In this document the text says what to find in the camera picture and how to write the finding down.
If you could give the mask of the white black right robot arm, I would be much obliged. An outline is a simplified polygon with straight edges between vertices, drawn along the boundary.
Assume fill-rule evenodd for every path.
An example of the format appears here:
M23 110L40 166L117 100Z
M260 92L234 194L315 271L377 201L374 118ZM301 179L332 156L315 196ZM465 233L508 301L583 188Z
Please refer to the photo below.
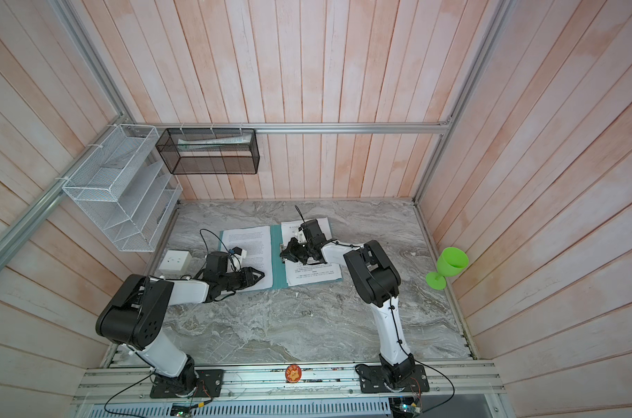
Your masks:
M378 241L350 244L328 238L319 221L311 219L287 234L280 257L303 266L347 268L357 294L371 309L380 339L380 364L355 366L363 393L429 391L425 367L415 360L401 326L401 276Z

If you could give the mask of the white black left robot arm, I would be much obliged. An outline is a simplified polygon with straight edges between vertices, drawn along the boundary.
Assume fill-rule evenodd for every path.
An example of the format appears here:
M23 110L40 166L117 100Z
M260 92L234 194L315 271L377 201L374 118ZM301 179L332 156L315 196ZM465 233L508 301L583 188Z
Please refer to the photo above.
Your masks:
M170 306L223 301L258 284L265 273L242 266L230 252L207 254L204 266L188 280L133 274L119 287L98 316L96 332L124 345L153 368L155 382L176 397L197 392L199 375L190 355L177 348L163 330Z

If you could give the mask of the printed paper sheet bottom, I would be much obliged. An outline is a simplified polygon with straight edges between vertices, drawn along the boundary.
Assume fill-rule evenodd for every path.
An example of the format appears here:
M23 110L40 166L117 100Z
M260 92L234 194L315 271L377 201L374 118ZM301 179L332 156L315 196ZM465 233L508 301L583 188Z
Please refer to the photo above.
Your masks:
M297 238L300 242L304 236L299 232L301 222L289 221L281 223L282 244L286 246L291 238ZM340 280L342 278L339 265L319 264L309 261L307 265L299 262L284 261L286 270L286 282L289 287L311 285L315 283Z

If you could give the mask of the teal green folder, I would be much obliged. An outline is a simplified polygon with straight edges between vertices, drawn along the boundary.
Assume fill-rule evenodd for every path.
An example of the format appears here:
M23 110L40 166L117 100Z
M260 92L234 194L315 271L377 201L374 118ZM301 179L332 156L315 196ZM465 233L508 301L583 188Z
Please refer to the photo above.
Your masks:
M277 290L288 288L286 282L286 270L283 259L279 256L284 245L282 244L281 225L270 226L272 237L272 277L273 285L271 289Z

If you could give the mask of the printed paper sheet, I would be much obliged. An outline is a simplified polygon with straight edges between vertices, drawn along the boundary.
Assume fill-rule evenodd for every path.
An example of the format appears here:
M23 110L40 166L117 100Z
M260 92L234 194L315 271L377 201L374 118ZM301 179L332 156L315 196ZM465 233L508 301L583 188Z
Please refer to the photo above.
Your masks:
M304 236L299 232L301 222L289 221L281 223L282 244L286 246L291 238L297 238L300 242ZM309 261L307 265L299 262L284 261L286 270L286 282L289 287L311 285L315 283L340 280L342 278L339 265L319 264Z
M223 231L221 238L229 249L239 247L246 251L246 256L240 264L242 268L255 268L265 274L258 284L244 289L244 292L271 289L273 277L270 226L226 230Z

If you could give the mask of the printed paper sheet top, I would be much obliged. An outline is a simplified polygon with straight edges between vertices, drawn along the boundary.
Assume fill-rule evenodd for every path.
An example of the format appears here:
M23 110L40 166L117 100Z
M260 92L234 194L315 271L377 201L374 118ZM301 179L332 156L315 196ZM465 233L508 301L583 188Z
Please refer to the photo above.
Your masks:
M258 284L244 289L244 292L271 289L273 277L270 226L226 230L223 231L221 238L229 249L239 247L246 251L246 256L240 264L242 268L255 268L265 274Z

